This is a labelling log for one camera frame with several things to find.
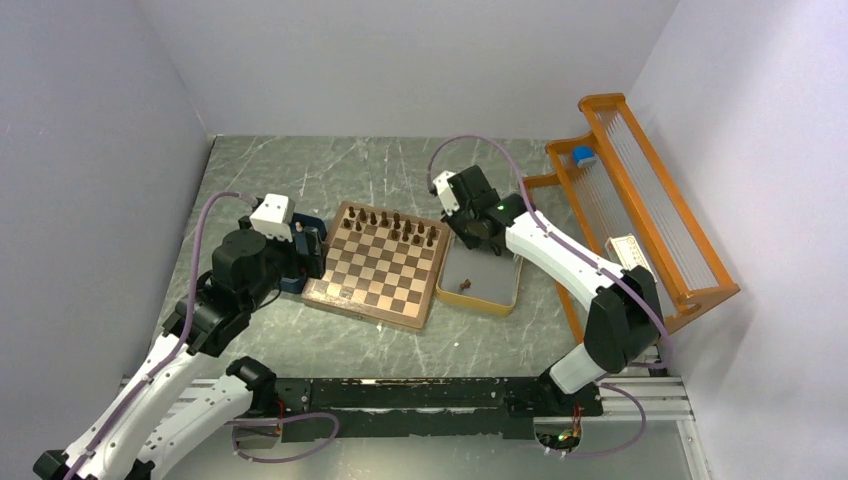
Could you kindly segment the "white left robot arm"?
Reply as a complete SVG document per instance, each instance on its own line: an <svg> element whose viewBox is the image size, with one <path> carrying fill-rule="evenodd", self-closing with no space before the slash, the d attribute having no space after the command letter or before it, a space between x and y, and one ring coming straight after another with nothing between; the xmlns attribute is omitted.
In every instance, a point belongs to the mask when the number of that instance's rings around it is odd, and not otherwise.
<svg viewBox="0 0 848 480"><path fill-rule="evenodd" d="M274 290L325 272L322 224L267 235L245 223L228 233L211 268L175 306L147 358L107 410L62 450L35 461L41 479L161 479L211 433L240 415L277 410L277 377L242 357L212 391L167 418L201 367L219 357Z"/></svg>

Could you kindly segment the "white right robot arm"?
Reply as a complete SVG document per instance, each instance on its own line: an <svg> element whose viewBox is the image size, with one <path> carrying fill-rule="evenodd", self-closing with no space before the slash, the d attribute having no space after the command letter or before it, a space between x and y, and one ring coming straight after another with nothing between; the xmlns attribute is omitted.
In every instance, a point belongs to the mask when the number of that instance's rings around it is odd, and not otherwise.
<svg viewBox="0 0 848 480"><path fill-rule="evenodd" d="M606 374L621 372L667 330L653 274L625 268L587 249L553 225L526 192L499 196L479 166L444 171L431 188L447 223L469 249L511 253L563 286L588 313L582 342L546 371L542 406L562 414L578 390Z"/></svg>

